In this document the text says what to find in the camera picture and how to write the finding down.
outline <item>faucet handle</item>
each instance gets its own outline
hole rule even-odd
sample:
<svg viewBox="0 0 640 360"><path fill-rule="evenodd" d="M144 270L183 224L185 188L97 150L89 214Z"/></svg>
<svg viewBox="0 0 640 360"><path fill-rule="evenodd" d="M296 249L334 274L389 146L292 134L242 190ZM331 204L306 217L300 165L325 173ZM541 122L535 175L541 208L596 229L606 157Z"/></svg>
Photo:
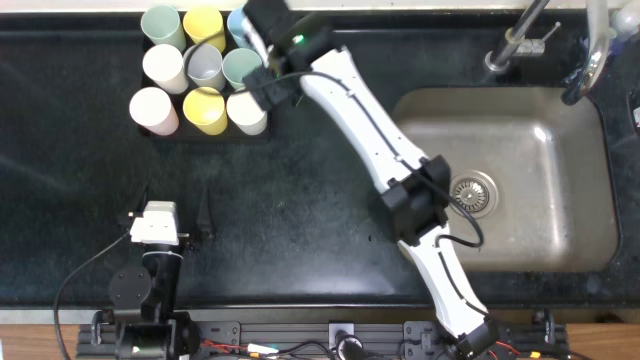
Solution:
<svg viewBox="0 0 640 360"><path fill-rule="evenodd" d="M513 56L519 57L536 57L544 54L544 43L555 33L561 26L560 22L556 22L549 32L542 39L524 39Z"/></svg>

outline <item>sink drain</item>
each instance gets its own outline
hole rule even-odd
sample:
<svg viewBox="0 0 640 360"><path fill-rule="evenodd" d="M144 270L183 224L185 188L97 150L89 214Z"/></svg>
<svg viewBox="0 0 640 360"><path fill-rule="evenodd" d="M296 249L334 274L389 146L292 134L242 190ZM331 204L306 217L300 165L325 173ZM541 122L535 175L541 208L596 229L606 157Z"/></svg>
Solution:
<svg viewBox="0 0 640 360"><path fill-rule="evenodd" d="M473 217L479 218L495 208L498 191L489 176L479 171L470 170L453 179L451 196ZM453 209L462 215L456 207Z"/></svg>

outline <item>black tray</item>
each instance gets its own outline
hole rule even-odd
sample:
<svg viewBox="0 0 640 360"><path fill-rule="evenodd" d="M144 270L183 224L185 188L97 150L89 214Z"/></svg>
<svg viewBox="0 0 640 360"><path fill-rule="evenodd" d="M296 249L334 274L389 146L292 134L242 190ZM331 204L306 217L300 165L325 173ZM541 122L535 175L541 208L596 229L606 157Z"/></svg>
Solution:
<svg viewBox="0 0 640 360"><path fill-rule="evenodd" d="M223 22L226 24L227 19L226 16L223 16ZM187 39L187 46L185 48L188 49L192 45L194 45L193 41L189 36L185 33L185 37ZM235 41L232 36L225 30L225 37L227 40L227 47L222 52L222 57L224 58L231 50L237 49ZM144 53L147 52L154 44L148 38L144 38L142 43L142 48ZM142 81L140 84L140 88L145 88L149 86L159 87L153 80L151 80L144 71L142 72ZM205 143L254 143L254 144L264 144L269 141L271 134L271 119L267 120L267 128L258 135L247 135L231 120L228 119L227 128L218 135L207 135L203 133L197 126L193 125L189 120L187 120L184 112L182 111L182 103L184 102L184 98L187 94L197 88L197 85L192 81L189 82L189 88L182 94L172 95L169 94L169 98L171 98L171 103L173 104L176 113L178 114L178 118L180 119L180 125L178 126L178 130L176 130L173 134L167 136L157 135L149 130L147 130L143 126L138 126L140 134L143 136L147 136L151 139L158 141L189 141L189 142L205 142ZM233 92L233 87L227 82L223 92L231 93Z"/></svg>

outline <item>faucet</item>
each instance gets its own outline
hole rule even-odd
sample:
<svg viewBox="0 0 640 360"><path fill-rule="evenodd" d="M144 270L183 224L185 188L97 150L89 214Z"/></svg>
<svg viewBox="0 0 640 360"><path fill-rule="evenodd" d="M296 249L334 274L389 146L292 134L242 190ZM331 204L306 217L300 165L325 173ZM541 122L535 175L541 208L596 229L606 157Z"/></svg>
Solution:
<svg viewBox="0 0 640 360"><path fill-rule="evenodd" d="M549 0L534 0L525 10L513 28L504 34L504 40L496 51L490 51L484 58L487 69L493 73L504 73L514 56L540 56L544 53L544 42L556 31L560 24L541 40L529 40L525 35L534 20L540 15ZM609 9L607 0L585 0L589 23L589 54L584 66L579 69L562 93L562 101L574 105L595 85L609 54Z"/></svg>

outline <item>stainless steel sink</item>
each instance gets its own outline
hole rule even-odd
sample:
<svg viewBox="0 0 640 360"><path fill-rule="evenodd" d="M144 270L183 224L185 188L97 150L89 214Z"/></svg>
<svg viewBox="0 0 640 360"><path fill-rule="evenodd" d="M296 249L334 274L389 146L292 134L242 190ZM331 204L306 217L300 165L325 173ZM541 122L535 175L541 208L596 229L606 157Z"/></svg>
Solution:
<svg viewBox="0 0 640 360"><path fill-rule="evenodd" d="M405 95L393 118L452 169L452 195L478 219L468 270L591 271L614 256L618 232L600 116L562 89L448 88ZM448 208L452 233L475 240Z"/></svg>

